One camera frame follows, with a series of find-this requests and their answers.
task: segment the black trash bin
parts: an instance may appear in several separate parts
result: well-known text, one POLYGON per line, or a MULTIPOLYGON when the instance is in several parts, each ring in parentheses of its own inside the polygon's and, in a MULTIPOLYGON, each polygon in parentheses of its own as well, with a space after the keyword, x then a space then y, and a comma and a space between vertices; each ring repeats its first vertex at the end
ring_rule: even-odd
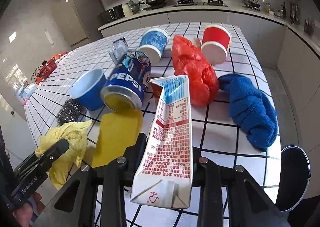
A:
POLYGON ((309 185, 310 164, 307 154, 298 146, 290 145, 281 151, 281 173, 276 206, 283 213, 294 209, 309 185))

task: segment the human hand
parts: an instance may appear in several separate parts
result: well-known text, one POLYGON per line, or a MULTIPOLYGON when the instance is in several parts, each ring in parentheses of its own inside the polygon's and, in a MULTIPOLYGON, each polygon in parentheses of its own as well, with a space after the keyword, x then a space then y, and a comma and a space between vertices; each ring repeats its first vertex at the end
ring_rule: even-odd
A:
MULTIPOLYGON (((45 206, 41 202, 41 195, 37 192, 33 194, 33 199, 37 205, 37 212, 40 214, 44 210, 45 206)), ((29 221, 31 220, 33 215, 33 209, 29 203, 25 203, 21 208, 15 210, 13 212, 13 216, 16 218, 17 222, 21 225, 21 227, 29 227, 29 221)))

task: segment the silver screw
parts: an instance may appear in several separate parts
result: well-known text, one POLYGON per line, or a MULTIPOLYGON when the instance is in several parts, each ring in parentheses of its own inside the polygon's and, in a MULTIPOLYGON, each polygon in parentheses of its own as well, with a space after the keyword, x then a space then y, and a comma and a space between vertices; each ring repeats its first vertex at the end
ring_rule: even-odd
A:
POLYGON ((235 170, 236 170, 237 172, 243 172, 243 171, 244 171, 244 167, 241 166, 241 165, 236 165, 236 166, 235 166, 235 170))
POLYGON ((201 157, 201 158, 199 158, 199 162, 200 162, 201 164, 207 164, 207 163, 208 163, 208 159, 205 158, 205 157, 201 157))
POLYGON ((119 158, 117 158, 117 162, 119 164, 125 163, 126 162, 126 158, 125 157, 119 157, 119 158))
POLYGON ((89 169, 90 169, 90 167, 89 167, 88 165, 83 165, 83 166, 81 167, 81 171, 82 171, 82 172, 87 172, 89 169))

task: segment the yellow rag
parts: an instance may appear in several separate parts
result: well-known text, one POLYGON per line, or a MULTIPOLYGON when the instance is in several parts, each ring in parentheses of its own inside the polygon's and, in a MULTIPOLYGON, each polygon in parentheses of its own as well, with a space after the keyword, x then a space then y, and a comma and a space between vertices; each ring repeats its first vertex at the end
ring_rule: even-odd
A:
POLYGON ((121 157, 127 147, 135 145, 143 123, 140 110, 104 114, 100 122, 97 148, 92 167, 104 166, 121 157))
POLYGON ((40 146, 35 151, 38 158, 60 139, 65 139, 69 143, 69 149, 49 169, 50 180, 58 190, 66 183, 72 164, 81 166, 88 144, 87 130, 91 123, 92 120, 68 122, 60 127, 50 128, 47 134, 40 138, 40 146))

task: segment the checkered tablecloth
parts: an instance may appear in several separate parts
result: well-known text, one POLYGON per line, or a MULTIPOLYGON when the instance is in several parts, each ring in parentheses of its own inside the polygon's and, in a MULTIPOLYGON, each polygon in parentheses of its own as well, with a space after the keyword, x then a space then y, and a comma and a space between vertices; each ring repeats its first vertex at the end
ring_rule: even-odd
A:
MULTIPOLYGON (((170 40, 158 65, 152 67, 151 77, 172 76, 171 47, 174 35, 198 37, 202 40, 204 28, 210 23, 165 24, 160 27, 170 34, 170 40)), ((217 76, 228 73, 243 74, 251 79, 255 87, 263 91, 273 105, 271 92, 261 66, 239 27, 223 24, 232 34, 232 43, 226 61, 214 66, 217 76)), ((143 33, 149 28, 132 30, 75 49, 57 61, 58 67, 42 82, 25 105, 28 124, 38 144, 39 137, 49 128, 56 127, 56 115, 69 98, 68 90, 80 75, 95 67, 105 69, 108 77, 114 67, 109 57, 112 42, 120 37, 127 39, 130 49, 135 49, 143 33)), ((243 165, 261 185, 273 202, 276 202, 280 180, 280 136, 267 152, 260 152, 248 142, 246 135, 228 116, 229 97, 219 91, 216 100, 206 107, 192 107, 192 141, 201 154, 218 165, 233 167, 243 165)), ((149 87, 143 102, 144 125, 142 132, 148 133, 156 105, 149 87)), ((99 134, 100 118, 110 112, 107 107, 97 111, 83 111, 79 121, 92 119, 94 124, 88 133, 88 146, 95 147, 99 134)), ((138 205, 129 201, 130 190, 125 192, 125 207, 128 226, 196 226, 200 188, 193 188, 190 208, 170 210, 138 205)), ((224 225, 229 224, 227 190, 222 187, 224 225)), ((102 186, 99 187, 95 224, 100 226, 102 186)))

